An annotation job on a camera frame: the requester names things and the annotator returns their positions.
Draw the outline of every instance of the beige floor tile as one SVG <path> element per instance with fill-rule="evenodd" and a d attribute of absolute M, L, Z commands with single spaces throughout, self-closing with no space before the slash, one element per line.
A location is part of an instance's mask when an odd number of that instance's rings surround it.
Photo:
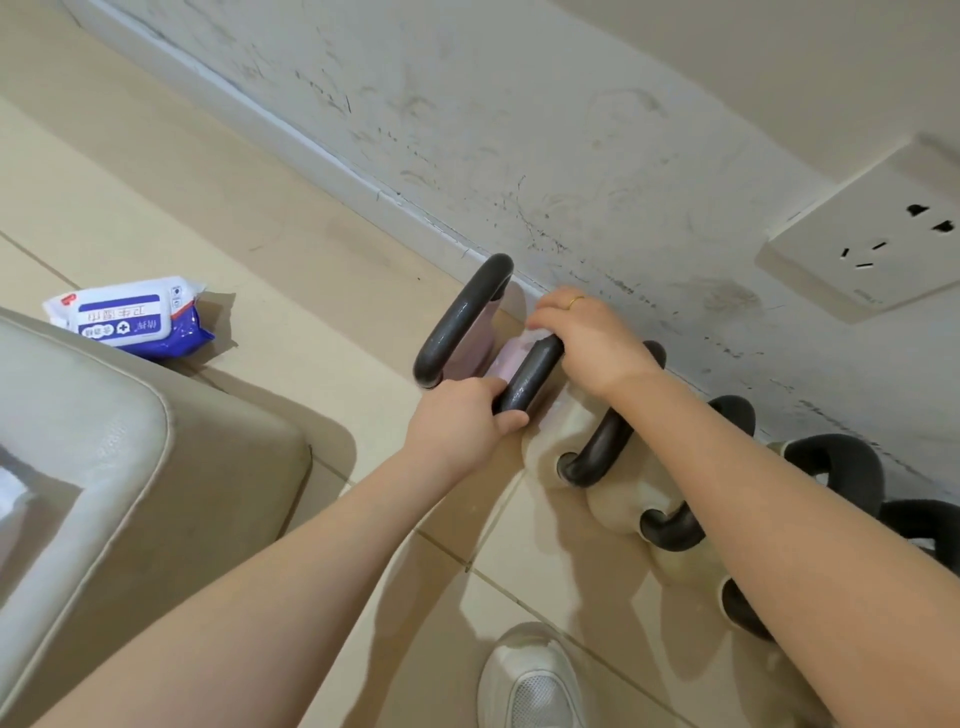
<path fill-rule="evenodd" d="M 303 525 L 330 503 L 347 491 L 347 482 L 338 474 L 331 471 L 323 463 L 313 461 L 310 475 L 300 491 L 300 499 L 294 509 L 293 516 L 287 524 L 289 533 L 299 525 Z"/>
<path fill-rule="evenodd" d="M 787 728 L 795 711 L 826 724 L 775 647 L 662 586 L 641 541 L 601 527 L 582 491 L 524 477 L 474 567 L 697 725 Z"/>
<path fill-rule="evenodd" d="M 40 305 L 70 289 L 51 272 L 4 236 L 0 220 L 0 306 L 35 319 L 44 319 Z"/>
<path fill-rule="evenodd" d="M 409 376 L 457 281 L 66 16 L 31 8 L 29 0 L 0 5 L 0 67 L 0 96 Z"/>
<path fill-rule="evenodd" d="M 533 619 L 415 537 L 381 580 L 302 726 L 475 725 L 476 686 L 494 642 Z M 569 649 L 592 725 L 683 725 L 586 653 Z"/>
<path fill-rule="evenodd" d="M 64 15 L 0 4 L 0 67 L 0 165 L 16 170 L 0 180 L 0 230 L 82 286 L 206 282 L 218 341 L 194 371 L 299 425 L 353 481 L 399 447 L 420 397 L 413 359 L 459 283 Z M 501 340 L 519 329 L 496 323 Z M 461 558 L 515 450 L 424 526 Z"/>

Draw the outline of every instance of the white wall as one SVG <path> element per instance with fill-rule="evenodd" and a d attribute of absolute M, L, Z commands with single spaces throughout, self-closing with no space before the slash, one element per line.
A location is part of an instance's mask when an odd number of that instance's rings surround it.
<path fill-rule="evenodd" d="M 772 435 L 853 432 L 894 492 L 960 500 L 960 289 L 848 325 L 754 263 L 911 133 L 960 148 L 957 51 L 927 47 L 960 29 L 953 6 L 113 3 L 478 249 L 613 302 Z"/>

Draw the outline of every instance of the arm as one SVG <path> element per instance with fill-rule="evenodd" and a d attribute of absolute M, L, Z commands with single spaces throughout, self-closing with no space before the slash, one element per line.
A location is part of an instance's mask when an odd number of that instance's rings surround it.
<path fill-rule="evenodd" d="M 403 539 L 527 423 L 493 416 L 505 386 L 468 379 L 425 394 L 400 452 L 154 623 L 36 728 L 297 726 Z"/>
<path fill-rule="evenodd" d="M 960 725 L 960 580 L 745 435 L 579 291 L 528 327 L 607 400 L 673 476 L 737 585 L 847 728 Z"/>

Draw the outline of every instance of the finger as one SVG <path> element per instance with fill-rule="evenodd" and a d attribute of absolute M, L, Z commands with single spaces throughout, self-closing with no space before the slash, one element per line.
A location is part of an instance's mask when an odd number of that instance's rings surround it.
<path fill-rule="evenodd" d="M 574 288 L 572 285 L 562 285 L 556 290 L 550 291 L 550 293 L 542 296 L 539 301 L 537 301 L 536 309 L 541 308 L 563 308 L 570 304 L 573 299 L 577 296 L 585 296 L 586 294 L 581 291 L 579 288 Z"/>
<path fill-rule="evenodd" d="M 522 427 L 527 426 L 529 422 L 530 415 L 522 409 L 509 409 L 493 417 L 493 424 L 496 425 L 501 435 L 509 435 L 511 432 L 516 432 Z"/>
<path fill-rule="evenodd" d="M 491 400 L 507 388 L 507 380 L 499 376 L 482 376 L 480 382 L 490 392 Z"/>
<path fill-rule="evenodd" d="M 570 314 L 559 308 L 540 308 L 530 314 L 527 319 L 526 327 L 533 330 L 535 328 L 546 328 L 549 331 L 564 338 L 566 325 L 569 322 Z"/>

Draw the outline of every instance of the hand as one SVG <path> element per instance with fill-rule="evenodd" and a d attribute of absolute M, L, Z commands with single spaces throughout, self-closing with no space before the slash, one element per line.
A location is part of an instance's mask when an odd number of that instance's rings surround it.
<path fill-rule="evenodd" d="M 584 292 L 562 286 L 537 302 L 527 328 L 547 328 L 564 340 L 564 371 L 595 397 L 611 401 L 632 376 L 659 375 L 656 359 L 603 302 L 577 299 Z"/>
<path fill-rule="evenodd" d="M 495 376 L 441 382 L 420 400 L 403 448 L 441 468 L 451 486 L 463 480 L 487 463 L 505 435 L 530 422 L 520 410 L 493 415 L 493 398 L 506 386 Z"/>

